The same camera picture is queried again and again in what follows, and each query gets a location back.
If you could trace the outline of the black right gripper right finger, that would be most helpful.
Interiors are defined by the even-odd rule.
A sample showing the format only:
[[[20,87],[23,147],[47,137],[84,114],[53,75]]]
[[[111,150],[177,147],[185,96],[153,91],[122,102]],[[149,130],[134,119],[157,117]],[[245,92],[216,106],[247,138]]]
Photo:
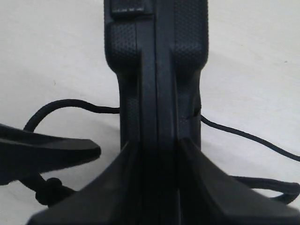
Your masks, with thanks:
[[[180,205],[186,225],[298,225],[300,212],[270,200],[215,166],[189,138],[179,141]]]

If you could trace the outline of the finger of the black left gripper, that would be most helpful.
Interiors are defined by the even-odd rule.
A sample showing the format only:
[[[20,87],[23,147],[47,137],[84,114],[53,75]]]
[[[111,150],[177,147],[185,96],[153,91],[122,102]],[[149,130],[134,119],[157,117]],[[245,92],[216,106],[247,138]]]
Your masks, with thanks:
[[[39,144],[0,140],[0,184],[98,159],[101,148],[91,140],[53,139]]]
[[[7,139],[11,141],[24,141],[33,138],[34,134],[31,132],[27,132],[21,129],[1,124],[0,137],[1,139]]]

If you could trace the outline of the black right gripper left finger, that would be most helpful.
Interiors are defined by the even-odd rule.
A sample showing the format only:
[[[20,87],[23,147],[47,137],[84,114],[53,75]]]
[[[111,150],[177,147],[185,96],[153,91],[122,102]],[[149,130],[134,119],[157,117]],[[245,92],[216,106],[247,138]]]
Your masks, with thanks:
[[[89,185],[34,215],[30,225],[137,225],[140,223],[140,151],[127,142]]]

